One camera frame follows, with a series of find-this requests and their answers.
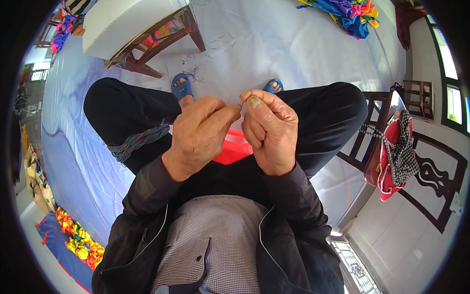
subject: black jacket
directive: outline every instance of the black jacket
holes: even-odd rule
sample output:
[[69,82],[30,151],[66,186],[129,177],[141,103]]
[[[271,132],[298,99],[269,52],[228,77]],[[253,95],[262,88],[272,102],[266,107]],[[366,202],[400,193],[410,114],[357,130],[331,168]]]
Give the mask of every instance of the black jacket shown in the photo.
[[[340,260],[326,241],[331,233],[328,217],[304,171],[296,164],[289,174],[266,176],[265,181],[274,206],[267,207],[259,225],[261,292],[343,293]],[[150,293],[172,221],[170,200],[180,186],[165,171],[161,157],[140,170],[93,273],[93,293]]]

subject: blue slipper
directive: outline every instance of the blue slipper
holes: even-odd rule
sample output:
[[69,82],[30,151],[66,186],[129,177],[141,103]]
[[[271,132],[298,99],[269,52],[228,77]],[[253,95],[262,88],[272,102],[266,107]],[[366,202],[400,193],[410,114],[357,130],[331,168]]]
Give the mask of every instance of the blue slipper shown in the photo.
[[284,86],[282,85],[281,81],[278,80],[278,79],[272,79],[272,80],[270,80],[270,81],[266,84],[266,86],[263,88],[263,91],[269,92],[269,93],[271,93],[271,94],[276,94],[276,93],[277,93],[276,90],[274,90],[273,86],[271,86],[271,85],[269,84],[269,83],[271,83],[271,82],[276,82],[276,83],[281,87],[281,91],[284,91]]
[[[186,81],[181,85],[175,87],[174,84],[176,84],[176,82],[180,79],[185,79]],[[173,78],[172,93],[175,94],[176,99],[178,99],[178,101],[181,100],[181,98],[183,98],[185,95],[193,94],[193,90],[191,90],[191,84],[187,75],[185,75],[184,73],[179,73]]]

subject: foot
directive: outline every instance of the foot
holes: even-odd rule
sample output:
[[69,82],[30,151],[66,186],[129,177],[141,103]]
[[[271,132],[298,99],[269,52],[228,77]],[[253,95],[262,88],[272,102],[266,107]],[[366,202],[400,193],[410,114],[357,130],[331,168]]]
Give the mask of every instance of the foot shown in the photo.
[[[186,81],[185,79],[180,79],[173,85],[173,87],[177,87],[181,85],[182,83],[184,83],[185,81]],[[194,98],[192,95],[184,95],[183,98],[181,98],[178,101],[178,103],[180,104],[181,109],[183,109],[184,107],[194,103]]]
[[281,91],[281,86],[279,86],[276,82],[270,82],[269,84],[274,88],[274,90],[276,90],[276,92]]

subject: checkered bag strap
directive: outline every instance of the checkered bag strap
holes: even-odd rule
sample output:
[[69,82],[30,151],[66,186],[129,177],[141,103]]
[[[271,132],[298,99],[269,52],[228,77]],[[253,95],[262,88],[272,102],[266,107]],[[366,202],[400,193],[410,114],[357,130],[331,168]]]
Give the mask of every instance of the checkered bag strap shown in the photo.
[[374,126],[363,124],[363,126],[366,127],[366,130],[359,130],[361,133],[365,133],[382,140],[385,144],[390,171],[392,173],[392,182],[397,186],[402,185],[412,176],[419,173],[418,161],[416,160],[415,150],[411,143],[410,118],[411,116],[408,110],[402,111],[399,120],[400,135],[396,145],[393,145],[388,141],[385,135]]

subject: gray checkered shirt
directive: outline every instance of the gray checkered shirt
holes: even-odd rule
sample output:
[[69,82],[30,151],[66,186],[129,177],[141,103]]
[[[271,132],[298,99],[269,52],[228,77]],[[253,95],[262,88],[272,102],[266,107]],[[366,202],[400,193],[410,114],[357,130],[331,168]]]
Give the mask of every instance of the gray checkered shirt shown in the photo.
[[258,225],[266,209],[234,195],[211,195],[174,214],[152,294],[204,278],[202,293],[260,293],[256,271]]

